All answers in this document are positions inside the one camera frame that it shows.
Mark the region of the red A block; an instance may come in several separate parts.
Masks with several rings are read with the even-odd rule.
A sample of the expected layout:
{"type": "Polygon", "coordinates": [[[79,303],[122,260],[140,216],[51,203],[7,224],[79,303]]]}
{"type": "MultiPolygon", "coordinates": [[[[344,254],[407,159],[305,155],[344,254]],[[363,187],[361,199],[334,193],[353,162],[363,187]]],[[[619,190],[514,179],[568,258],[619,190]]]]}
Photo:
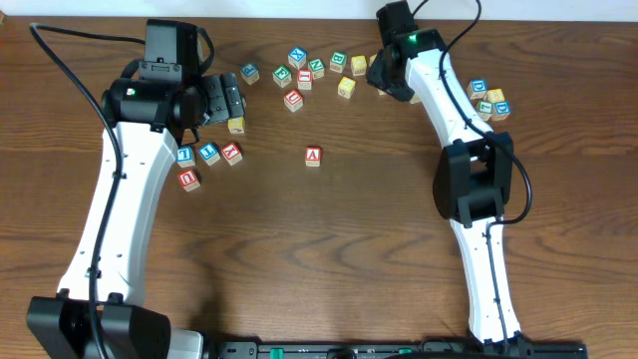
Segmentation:
{"type": "Polygon", "coordinates": [[[319,167],[321,165],[322,150],[318,147],[308,147],[305,151],[305,165],[319,167]]]}

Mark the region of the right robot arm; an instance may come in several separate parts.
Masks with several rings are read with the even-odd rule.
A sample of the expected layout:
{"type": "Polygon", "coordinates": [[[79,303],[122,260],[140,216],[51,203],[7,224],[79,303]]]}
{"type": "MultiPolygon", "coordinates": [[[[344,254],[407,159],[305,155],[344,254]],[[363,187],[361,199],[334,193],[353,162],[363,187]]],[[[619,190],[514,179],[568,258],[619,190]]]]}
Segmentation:
{"type": "Polygon", "coordinates": [[[503,345],[520,329],[512,308],[500,220],[508,202],[513,148],[476,112],[435,29],[384,30],[368,83],[395,99],[418,97],[442,147],[433,183],[440,216],[459,244],[470,298],[469,328],[483,344],[503,345]]]}

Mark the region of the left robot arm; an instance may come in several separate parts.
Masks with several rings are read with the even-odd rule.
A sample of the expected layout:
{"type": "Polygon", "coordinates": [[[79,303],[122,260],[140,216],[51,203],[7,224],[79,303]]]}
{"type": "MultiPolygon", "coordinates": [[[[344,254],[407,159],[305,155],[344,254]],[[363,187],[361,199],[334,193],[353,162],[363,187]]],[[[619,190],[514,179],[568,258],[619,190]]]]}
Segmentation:
{"type": "Polygon", "coordinates": [[[146,309],[145,276],[160,192],[185,130],[239,118],[234,73],[182,80],[178,64],[142,63],[103,94],[108,124],[78,249],[55,297],[32,298],[26,323],[52,358],[213,358],[204,334],[146,309]]]}

